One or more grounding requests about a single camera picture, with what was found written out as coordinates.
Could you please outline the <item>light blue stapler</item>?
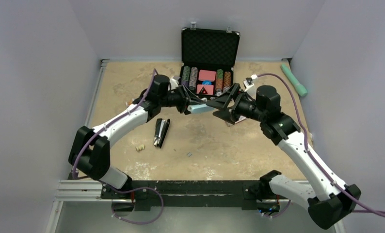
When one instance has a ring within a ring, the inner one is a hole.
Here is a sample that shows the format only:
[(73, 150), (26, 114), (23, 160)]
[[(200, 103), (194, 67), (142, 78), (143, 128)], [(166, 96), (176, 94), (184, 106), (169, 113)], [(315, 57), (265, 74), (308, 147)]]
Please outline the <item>light blue stapler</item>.
[(213, 107), (207, 106), (206, 104), (199, 104), (199, 109), (194, 114), (201, 114), (201, 113), (205, 113), (205, 112), (209, 112), (209, 111), (213, 111), (213, 110), (214, 110)]

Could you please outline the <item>black stapler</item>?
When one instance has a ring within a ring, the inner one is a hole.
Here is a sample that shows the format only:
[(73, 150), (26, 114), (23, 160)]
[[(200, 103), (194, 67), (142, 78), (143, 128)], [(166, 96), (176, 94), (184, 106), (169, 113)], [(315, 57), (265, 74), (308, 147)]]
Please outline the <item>black stapler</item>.
[(163, 146), (170, 123), (171, 123), (170, 119), (163, 119), (163, 118), (157, 119), (155, 124), (155, 133), (154, 133), (154, 140), (153, 140), (153, 145), (156, 148), (161, 148)]

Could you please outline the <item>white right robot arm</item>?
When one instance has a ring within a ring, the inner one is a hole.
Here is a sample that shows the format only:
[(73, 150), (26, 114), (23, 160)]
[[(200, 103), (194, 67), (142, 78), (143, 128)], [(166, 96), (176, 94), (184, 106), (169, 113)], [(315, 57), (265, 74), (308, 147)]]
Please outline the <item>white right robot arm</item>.
[(234, 84), (227, 92), (207, 102), (213, 115), (234, 123), (240, 116), (260, 123), (263, 134), (295, 163), (308, 185), (295, 182), (273, 170), (260, 177), (249, 192), (258, 200), (284, 196), (307, 210), (312, 221), (327, 230), (355, 209), (361, 196), (355, 185), (346, 184), (309, 146), (306, 135), (290, 116), (281, 111), (281, 97), (270, 85), (257, 88), (255, 97)]

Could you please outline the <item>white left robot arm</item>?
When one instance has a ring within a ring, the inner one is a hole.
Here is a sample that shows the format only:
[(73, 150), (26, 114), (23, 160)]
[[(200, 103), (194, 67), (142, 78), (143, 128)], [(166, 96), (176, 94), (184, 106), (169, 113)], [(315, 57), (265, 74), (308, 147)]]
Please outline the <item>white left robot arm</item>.
[(132, 178), (111, 165), (110, 149), (126, 134), (146, 124), (157, 116), (162, 108), (175, 107), (185, 115), (212, 110), (205, 101), (184, 86), (170, 87), (170, 79), (153, 71), (148, 88), (122, 113), (107, 122), (77, 130), (68, 158), (72, 165), (72, 176), (78, 172), (89, 178), (108, 184), (118, 198), (131, 194)]

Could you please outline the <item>staple box red white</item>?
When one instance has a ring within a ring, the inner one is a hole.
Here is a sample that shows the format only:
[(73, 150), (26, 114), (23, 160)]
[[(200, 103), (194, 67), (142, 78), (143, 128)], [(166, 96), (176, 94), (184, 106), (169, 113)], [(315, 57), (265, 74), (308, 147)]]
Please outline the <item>staple box red white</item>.
[(232, 126), (234, 126), (234, 125), (236, 125), (236, 124), (238, 124), (238, 123), (241, 123), (241, 122), (245, 121), (246, 119), (247, 119), (246, 117), (241, 116), (241, 117), (240, 117), (237, 121), (235, 121), (234, 123), (229, 123), (229, 122), (227, 122), (226, 125), (227, 125), (228, 127), (232, 127)]

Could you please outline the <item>pink card deck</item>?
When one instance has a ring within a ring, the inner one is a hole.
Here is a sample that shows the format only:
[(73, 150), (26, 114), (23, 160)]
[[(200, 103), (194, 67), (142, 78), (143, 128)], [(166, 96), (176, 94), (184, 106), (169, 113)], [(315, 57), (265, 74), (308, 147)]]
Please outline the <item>pink card deck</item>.
[(210, 81), (214, 82), (216, 79), (216, 71), (211, 70), (200, 70), (198, 73), (198, 80), (199, 81)]

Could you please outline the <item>black poker chip case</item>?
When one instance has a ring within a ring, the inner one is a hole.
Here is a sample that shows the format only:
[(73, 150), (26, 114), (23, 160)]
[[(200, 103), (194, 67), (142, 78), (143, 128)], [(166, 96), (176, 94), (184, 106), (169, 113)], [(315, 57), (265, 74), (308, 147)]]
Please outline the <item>black poker chip case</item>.
[[(227, 91), (234, 83), (240, 37), (241, 34), (235, 31), (183, 28), (179, 85), (186, 86), (197, 96), (208, 100)], [(216, 71), (215, 81), (199, 81), (198, 73), (202, 69)], [(213, 85), (213, 95), (197, 94), (198, 84)]]

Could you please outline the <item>small toy bottle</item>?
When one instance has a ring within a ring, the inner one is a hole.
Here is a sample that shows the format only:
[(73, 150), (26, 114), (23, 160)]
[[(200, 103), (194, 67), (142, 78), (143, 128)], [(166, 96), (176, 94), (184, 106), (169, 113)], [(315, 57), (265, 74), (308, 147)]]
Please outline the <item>small toy bottle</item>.
[(135, 99), (130, 99), (130, 100), (126, 101), (125, 102), (126, 107), (129, 107), (129, 106), (134, 105), (134, 104), (136, 105), (137, 103), (134, 103), (134, 101), (135, 101)]

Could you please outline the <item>small beige staple strip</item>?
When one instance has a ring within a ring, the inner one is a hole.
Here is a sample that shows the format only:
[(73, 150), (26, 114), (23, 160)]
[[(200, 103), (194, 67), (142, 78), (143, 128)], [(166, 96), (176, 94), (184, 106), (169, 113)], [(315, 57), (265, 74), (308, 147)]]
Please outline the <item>small beige staple strip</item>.
[(138, 145), (138, 146), (136, 146), (135, 149), (136, 149), (137, 152), (140, 152), (140, 151), (145, 149), (145, 145), (144, 144)]

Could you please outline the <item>teal green cylinder tool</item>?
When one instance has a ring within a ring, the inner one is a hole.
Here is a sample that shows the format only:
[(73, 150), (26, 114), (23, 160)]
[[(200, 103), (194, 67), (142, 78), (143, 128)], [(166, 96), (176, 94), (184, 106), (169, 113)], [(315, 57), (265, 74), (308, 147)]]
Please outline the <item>teal green cylinder tool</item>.
[(288, 78), (288, 80), (291, 82), (298, 95), (301, 97), (305, 97), (308, 94), (307, 89), (299, 82), (299, 80), (295, 77), (290, 68), (285, 64), (281, 64), (280, 68), (285, 74), (285, 76)]

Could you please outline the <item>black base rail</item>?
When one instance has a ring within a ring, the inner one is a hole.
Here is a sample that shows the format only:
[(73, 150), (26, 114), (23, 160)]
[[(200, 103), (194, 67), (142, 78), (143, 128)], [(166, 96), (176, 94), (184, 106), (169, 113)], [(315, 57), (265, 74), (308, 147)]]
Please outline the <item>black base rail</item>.
[(103, 186), (101, 199), (128, 201), (136, 211), (152, 207), (234, 207), (242, 210), (266, 208), (286, 199), (263, 191), (258, 180), (232, 181), (133, 181), (133, 191), (121, 194)]

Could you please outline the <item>aluminium frame rail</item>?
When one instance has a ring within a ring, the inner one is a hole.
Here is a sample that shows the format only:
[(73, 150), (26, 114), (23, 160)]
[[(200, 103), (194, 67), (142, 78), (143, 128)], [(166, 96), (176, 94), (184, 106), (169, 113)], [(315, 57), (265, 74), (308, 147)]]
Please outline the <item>aluminium frame rail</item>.
[[(234, 67), (234, 80), (239, 82), (254, 73), (271, 72), (287, 80), (282, 72), (280, 65), (285, 64), (289, 67), (288, 61), (267, 61), (267, 62), (237, 62)], [(91, 125), (101, 123), (101, 120), (112, 116), (113, 107), (124, 110), (124, 102), (130, 95), (124, 91), (130, 91), (129, 86), (137, 87), (136, 84), (147, 84), (142, 78), (149, 78), (148, 73), (152, 68), (156, 68), (159, 73), (169, 76), (178, 75), (181, 62), (139, 62), (139, 61), (120, 61), (114, 59), (103, 59), (101, 65), (102, 78), (97, 88), (97, 100), (92, 105), (93, 111), (88, 122)], [(238, 126), (228, 127), (225, 123), (220, 123), (215, 119), (210, 122), (203, 122), (199, 117), (210, 117), (210, 112), (189, 115), (182, 118), (176, 114), (175, 110), (163, 110), (163, 118), (170, 118), (173, 122), (169, 128), (169, 146), (164, 143), (164, 152), (156, 152), (162, 157), (153, 158), (154, 151), (152, 146), (147, 146), (143, 152), (136, 152), (133, 148), (138, 144), (146, 144), (149, 136), (148, 126), (153, 127), (152, 123), (141, 126), (139, 131), (132, 131), (130, 138), (127, 137), (116, 146), (112, 151), (112, 161), (118, 162), (116, 166), (124, 168), (125, 172), (130, 172), (136, 181), (232, 181), (232, 180), (258, 180), (262, 173), (272, 168), (278, 168), (290, 175), (292, 178), (305, 179), (301, 172), (295, 168), (295, 164), (289, 161), (279, 149), (267, 143), (267, 139), (262, 139), (259, 131), (245, 127), (253, 127), (254, 123), (240, 123)], [(207, 133), (215, 130), (216, 133), (232, 133), (232, 136), (222, 135), (216, 138), (204, 136), (204, 127)], [(227, 140), (234, 140), (238, 137), (249, 140), (248, 144), (227, 145)], [(266, 151), (257, 151), (255, 146), (249, 146), (250, 142), (260, 139), (260, 143), (265, 146)], [(103, 185), (90, 179), (84, 180), (65, 180), (61, 181), (57, 194), (57, 201), (64, 201), (64, 204), (73, 202), (111, 202), (111, 200), (101, 199), (101, 189)]]

